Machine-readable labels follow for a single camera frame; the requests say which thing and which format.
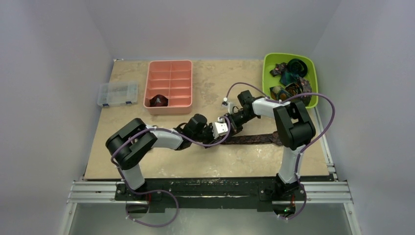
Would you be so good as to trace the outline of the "brown patterned necktie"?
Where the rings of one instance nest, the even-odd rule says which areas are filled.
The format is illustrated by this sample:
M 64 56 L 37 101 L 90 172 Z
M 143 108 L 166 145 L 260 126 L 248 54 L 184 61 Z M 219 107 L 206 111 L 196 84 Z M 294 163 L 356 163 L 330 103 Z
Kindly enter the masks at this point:
M 277 131 L 268 133 L 268 134 L 233 136 L 233 137 L 227 138 L 221 144 L 223 145 L 274 144 L 276 146 L 283 146 Z

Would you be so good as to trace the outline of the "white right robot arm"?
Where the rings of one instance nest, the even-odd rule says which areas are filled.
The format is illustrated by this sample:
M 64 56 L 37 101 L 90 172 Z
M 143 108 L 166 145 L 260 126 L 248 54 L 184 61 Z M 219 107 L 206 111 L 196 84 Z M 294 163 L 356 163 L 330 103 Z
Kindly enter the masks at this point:
M 249 91 L 238 95 L 242 108 L 234 112 L 228 104 L 225 116 L 230 121 L 231 132 L 240 132 L 243 125 L 262 116 L 275 120 L 278 139 L 284 146 L 281 167 L 276 175 L 275 193 L 280 199 L 287 199 L 299 186 L 299 168 L 303 149 L 311 143 L 316 134 L 315 126 L 300 100 L 281 102 L 259 96 L 253 97 Z

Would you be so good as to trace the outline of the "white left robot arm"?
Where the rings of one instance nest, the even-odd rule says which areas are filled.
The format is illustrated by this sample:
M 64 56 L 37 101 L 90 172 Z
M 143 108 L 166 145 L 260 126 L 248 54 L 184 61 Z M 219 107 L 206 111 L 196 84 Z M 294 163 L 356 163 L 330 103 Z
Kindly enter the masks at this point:
M 133 200 L 140 200 L 146 194 L 146 187 L 139 163 L 147 152 L 153 148 L 181 151 L 192 144 L 205 148 L 216 146 L 230 136 L 230 124 L 225 116 L 207 124 L 203 115 L 196 114 L 183 128 L 166 129 L 147 125 L 135 118 L 110 136 L 105 146 L 127 186 L 127 194 Z

